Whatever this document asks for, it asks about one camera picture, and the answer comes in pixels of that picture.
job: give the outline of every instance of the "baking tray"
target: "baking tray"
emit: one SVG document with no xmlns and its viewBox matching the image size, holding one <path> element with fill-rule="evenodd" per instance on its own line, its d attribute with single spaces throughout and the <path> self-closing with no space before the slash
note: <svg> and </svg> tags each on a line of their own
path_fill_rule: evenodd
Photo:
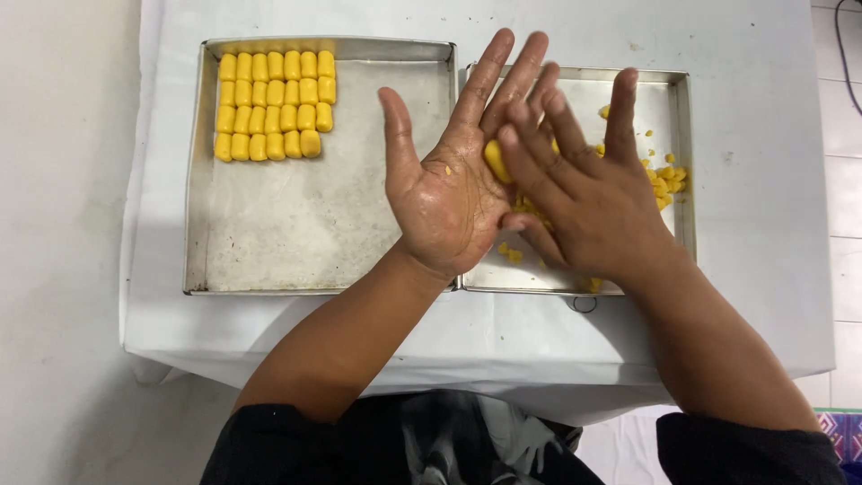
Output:
<svg viewBox="0 0 862 485">
<path fill-rule="evenodd" d="M 467 67 L 467 77 L 473 66 Z M 510 66 L 500 73 L 497 86 L 509 72 Z M 620 69 L 594 67 L 561 67 L 558 87 L 565 93 L 578 117 L 587 142 L 602 143 L 607 122 L 599 110 L 610 103 L 614 77 Z M 684 192 L 674 195 L 661 217 L 677 242 L 684 245 L 692 258 L 696 258 L 694 227 L 694 189 L 691 180 L 696 177 L 691 163 L 691 96 L 690 76 L 686 72 L 640 71 L 637 104 L 634 112 L 634 132 L 637 134 L 638 154 L 651 160 L 650 168 L 665 167 L 665 154 L 676 156 L 675 167 L 689 171 Z M 651 129 L 653 136 L 646 137 Z M 649 149 L 656 155 L 650 157 Z M 512 249 L 523 251 L 520 265 L 513 265 L 497 247 L 506 242 Z M 503 234 L 497 238 L 491 251 L 470 272 L 456 282 L 457 288 L 479 292 L 539 293 L 566 296 L 621 295 L 622 290 L 605 281 L 597 293 L 585 293 L 566 271 L 543 268 L 540 257 L 517 234 Z"/>
<path fill-rule="evenodd" d="M 329 50 L 338 102 L 315 159 L 224 163 L 213 140 L 224 54 Z M 377 89 L 402 96 L 423 158 L 458 96 L 449 42 L 368 37 L 262 37 L 204 42 L 186 188 L 186 294 L 338 293 L 401 235 L 384 193 Z"/>
</svg>

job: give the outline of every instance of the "wire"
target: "wire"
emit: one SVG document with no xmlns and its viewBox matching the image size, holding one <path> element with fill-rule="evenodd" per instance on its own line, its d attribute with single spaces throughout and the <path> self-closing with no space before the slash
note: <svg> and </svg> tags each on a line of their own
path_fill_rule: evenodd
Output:
<svg viewBox="0 0 862 485">
<path fill-rule="evenodd" d="M 838 13 L 841 12 L 841 4 L 844 0 L 838 2 L 835 6 L 835 33 L 838 35 L 838 49 L 841 51 L 841 64 L 844 66 L 844 82 L 847 83 L 847 90 L 850 92 L 850 99 L 853 100 L 853 105 L 856 106 L 856 111 L 862 116 L 862 108 L 859 108 L 859 101 L 856 101 L 856 93 L 853 92 L 853 83 L 850 82 L 850 70 L 847 69 L 847 57 L 844 55 L 844 42 L 841 41 L 841 29 L 838 26 Z"/>
</svg>

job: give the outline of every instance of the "hand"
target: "hand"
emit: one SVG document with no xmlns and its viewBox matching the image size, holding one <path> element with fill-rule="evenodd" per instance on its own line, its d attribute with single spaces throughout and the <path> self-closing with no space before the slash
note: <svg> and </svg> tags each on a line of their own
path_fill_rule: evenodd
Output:
<svg viewBox="0 0 862 485">
<path fill-rule="evenodd" d="M 541 32 L 529 36 L 486 109 L 514 43 L 511 30 L 497 32 L 467 80 L 440 142 L 422 162 L 404 102 L 390 88 L 378 92 L 385 118 L 386 197 L 402 241 L 419 262 L 450 280 L 476 266 L 509 212 L 511 194 L 485 165 L 484 145 L 497 135 L 508 102 L 521 101 L 529 91 L 548 40 Z M 545 68 L 528 100 L 535 109 L 558 76 L 557 65 Z"/>
<path fill-rule="evenodd" d="M 547 92 L 537 116 L 524 103 L 509 106 L 511 121 L 500 129 L 503 162 L 518 187 L 553 225 L 551 233 L 530 214 L 509 214 L 507 224 L 549 265 L 578 275 L 612 280 L 623 289 L 660 267 L 673 253 L 674 239 L 655 203 L 652 185 L 637 154 L 634 100 L 638 72 L 617 75 L 599 158 L 560 90 Z M 551 130 L 560 154 L 551 150 Z"/>
</svg>

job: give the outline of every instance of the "white tablecloth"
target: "white tablecloth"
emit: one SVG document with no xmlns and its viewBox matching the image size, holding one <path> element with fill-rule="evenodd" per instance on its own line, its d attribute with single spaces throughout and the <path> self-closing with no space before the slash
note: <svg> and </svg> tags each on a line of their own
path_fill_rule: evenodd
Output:
<svg viewBox="0 0 862 485">
<path fill-rule="evenodd" d="M 144 0 L 139 151 L 120 281 L 125 349 L 241 387 L 272 346 L 325 300 L 180 291 L 201 41 L 262 35 L 453 41 L 465 66 L 501 27 L 518 39 L 510 61 L 527 34 L 542 29 L 551 38 L 547 58 L 563 66 L 691 73 L 698 263 L 792 376 L 833 368 L 807 0 Z M 622 298 L 601 299 L 582 315 L 552 296 L 441 295 L 367 392 L 432 387 L 493 394 L 571 424 L 668 399 L 645 328 Z"/>
</svg>

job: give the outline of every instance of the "forearm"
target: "forearm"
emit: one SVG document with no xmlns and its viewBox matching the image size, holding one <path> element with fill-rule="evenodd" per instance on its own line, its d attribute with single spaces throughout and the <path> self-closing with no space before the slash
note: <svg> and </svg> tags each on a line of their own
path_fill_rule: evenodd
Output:
<svg viewBox="0 0 862 485">
<path fill-rule="evenodd" d="M 760 335 L 682 249 L 624 287 L 646 318 L 659 374 L 687 413 L 819 431 L 808 402 Z"/>
<path fill-rule="evenodd" d="M 234 410 L 285 403 L 312 421 L 337 420 L 447 283 L 397 242 L 366 276 L 321 305 L 275 346 Z"/>
</svg>

